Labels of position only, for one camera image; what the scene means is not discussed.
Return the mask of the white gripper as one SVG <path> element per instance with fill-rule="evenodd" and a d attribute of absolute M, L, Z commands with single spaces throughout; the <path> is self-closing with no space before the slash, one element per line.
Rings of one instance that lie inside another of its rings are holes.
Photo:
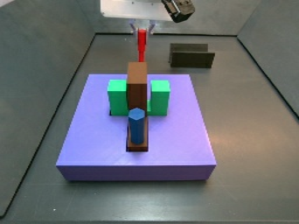
<path fill-rule="evenodd" d="M 99 0 L 100 12 L 107 18 L 130 18 L 131 32 L 137 35 L 137 19 L 149 19 L 147 33 L 155 32 L 155 20 L 171 21 L 162 0 Z"/>

